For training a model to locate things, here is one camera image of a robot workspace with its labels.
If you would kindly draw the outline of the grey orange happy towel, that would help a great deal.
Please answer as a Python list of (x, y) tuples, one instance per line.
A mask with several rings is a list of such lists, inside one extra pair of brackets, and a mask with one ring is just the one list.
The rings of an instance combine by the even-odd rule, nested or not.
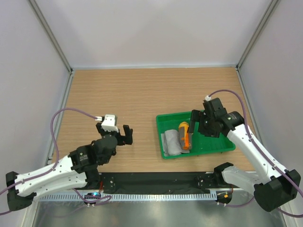
[(182, 122), (178, 127), (178, 138), (181, 148), (186, 151), (192, 149), (192, 133), (188, 132), (189, 124)]

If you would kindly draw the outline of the grey panda towel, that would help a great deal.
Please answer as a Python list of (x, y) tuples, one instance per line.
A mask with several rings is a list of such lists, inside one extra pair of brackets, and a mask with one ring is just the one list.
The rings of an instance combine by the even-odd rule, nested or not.
[(161, 142), (164, 157), (178, 156), (190, 153), (189, 150), (181, 148), (177, 130), (167, 130), (161, 134)]

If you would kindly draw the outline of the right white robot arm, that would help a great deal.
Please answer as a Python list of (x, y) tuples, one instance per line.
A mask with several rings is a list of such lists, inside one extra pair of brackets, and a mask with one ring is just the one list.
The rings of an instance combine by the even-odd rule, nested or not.
[(255, 168), (255, 174), (226, 162), (214, 168), (213, 181), (218, 187), (235, 185), (253, 195), (258, 205), (271, 212), (296, 198), (301, 176), (287, 170), (258, 141), (237, 111), (228, 113), (219, 98), (205, 100), (204, 110), (192, 110), (188, 133), (198, 132), (218, 138), (221, 134), (238, 147)]

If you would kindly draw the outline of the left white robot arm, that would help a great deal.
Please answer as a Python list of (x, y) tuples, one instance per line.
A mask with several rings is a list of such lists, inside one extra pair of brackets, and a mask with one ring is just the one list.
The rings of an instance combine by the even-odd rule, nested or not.
[(124, 135), (120, 131), (105, 131), (100, 123), (97, 123), (96, 128), (101, 135), (100, 139), (78, 147), (58, 163), (25, 174), (14, 171), (7, 173), (9, 210), (24, 209), (53, 192), (96, 189), (100, 185), (98, 166), (107, 164), (116, 155), (117, 146), (133, 143), (133, 129), (128, 125), (123, 126)]

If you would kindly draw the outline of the green plastic tray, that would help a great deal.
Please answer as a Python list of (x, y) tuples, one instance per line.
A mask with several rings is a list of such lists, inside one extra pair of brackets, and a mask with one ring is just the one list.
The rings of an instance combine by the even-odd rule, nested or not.
[(218, 138), (206, 137), (197, 131), (199, 123), (196, 123), (195, 131), (192, 135), (192, 149), (186, 153), (171, 155), (168, 152), (165, 141), (165, 131), (178, 130), (182, 122), (190, 123), (191, 112), (180, 112), (170, 114), (160, 114), (156, 116), (156, 125), (159, 136), (160, 151), (163, 159), (182, 158), (190, 156), (200, 156), (213, 153), (222, 153), (235, 150), (236, 146), (228, 138), (220, 134)]

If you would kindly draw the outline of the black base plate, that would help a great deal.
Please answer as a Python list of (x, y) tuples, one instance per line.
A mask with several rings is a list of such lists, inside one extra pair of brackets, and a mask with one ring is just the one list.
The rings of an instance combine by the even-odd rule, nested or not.
[(98, 190), (102, 186), (106, 194), (202, 194), (211, 189), (230, 190), (237, 186), (218, 183), (212, 172), (122, 172), (101, 173), (94, 187), (77, 188)]

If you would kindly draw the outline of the front aluminium rail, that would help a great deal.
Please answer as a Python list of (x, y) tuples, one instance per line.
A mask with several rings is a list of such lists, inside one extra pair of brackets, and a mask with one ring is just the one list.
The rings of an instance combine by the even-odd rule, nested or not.
[[(224, 170), (215, 172), (191, 172), (193, 177), (200, 176), (204, 181), (211, 180), (212, 183), (222, 187), (224, 184), (235, 184), (240, 188), (249, 191), (253, 189), (253, 185), (257, 183), (266, 184), (271, 180), (281, 177), (284, 172), (278, 170), (277, 166), (269, 167), (265, 174), (249, 173), (240, 170), (235, 166), (230, 166)], [(45, 192), (59, 192), (73, 188), (94, 189), (99, 182), (105, 182), (106, 173), (98, 173), (97, 170), (92, 170), (87, 173), (78, 174), (75, 171), (55, 171), (43, 176), (35, 176), (36, 178), (27, 178), (27, 182), (23, 184), (24, 190), (29, 190), (29, 193), (35, 192), (42, 195)]]

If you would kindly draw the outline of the right aluminium frame post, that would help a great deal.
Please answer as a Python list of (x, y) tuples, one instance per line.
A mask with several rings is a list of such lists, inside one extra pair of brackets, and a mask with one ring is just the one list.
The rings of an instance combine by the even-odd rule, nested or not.
[(270, 18), (274, 14), (276, 8), (278, 7), (280, 0), (271, 0), (269, 5), (267, 6), (264, 14), (262, 15), (255, 31), (253, 32), (246, 48), (244, 49), (243, 54), (240, 57), (239, 62), (236, 65), (236, 70), (240, 71), (241, 67), (243, 66), (245, 60), (247, 59), (248, 55), (250, 54), (252, 48), (256, 44), (257, 40), (261, 36), (262, 32), (264, 31), (267, 23), (269, 22)]

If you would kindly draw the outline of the aluminium frame post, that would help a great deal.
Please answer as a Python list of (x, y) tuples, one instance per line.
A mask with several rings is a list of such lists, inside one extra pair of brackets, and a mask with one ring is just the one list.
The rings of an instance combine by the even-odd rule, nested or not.
[(248, 55), (250, 54), (252, 48), (256, 44), (257, 40), (261, 36), (262, 32), (264, 31), (267, 23), (269, 22), (270, 18), (274, 14), (276, 8), (278, 7), (280, 0), (271, 0), (269, 5), (267, 6), (264, 14), (262, 15), (255, 31), (253, 32), (246, 48), (244, 49), (243, 54), (240, 57), (239, 62), (236, 65), (236, 70), (240, 71), (241, 67), (243, 66), (245, 60), (247, 59)]
[(46, 18), (44, 17), (39, 5), (37, 4), (37, 2), (35, 0), (28, 0), (28, 3), (30, 5), (31, 9), (33, 10), (33, 13), (37, 17), (37, 20), (41, 24), (43, 30), (45, 31), (49, 41), (51, 42), (52, 46), (56, 50), (59, 58), (61, 59), (62, 63), (64, 64), (65, 68), (71, 74), (73, 69), (72, 69), (71, 65), (69, 64), (65, 54), (63, 53), (62, 48), (60, 47), (55, 35), (53, 34), (52, 29), (50, 28)]

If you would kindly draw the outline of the left aluminium frame post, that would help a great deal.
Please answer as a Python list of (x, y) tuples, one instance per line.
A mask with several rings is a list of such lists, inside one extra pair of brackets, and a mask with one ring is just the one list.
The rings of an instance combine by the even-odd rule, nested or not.
[(28, 3), (30, 5), (31, 9), (33, 10), (33, 13), (37, 17), (37, 20), (41, 24), (43, 30), (45, 31), (49, 41), (51, 42), (52, 46), (56, 50), (59, 58), (61, 59), (62, 63), (64, 64), (65, 68), (71, 74), (73, 69), (72, 69), (71, 65), (69, 64), (65, 54), (63, 53), (62, 48), (60, 47), (55, 35), (53, 34), (52, 29), (50, 28), (46, 18), (44, 17), (39, 5), (37, 4), (37, 2), (35, 0), (28, 0)]

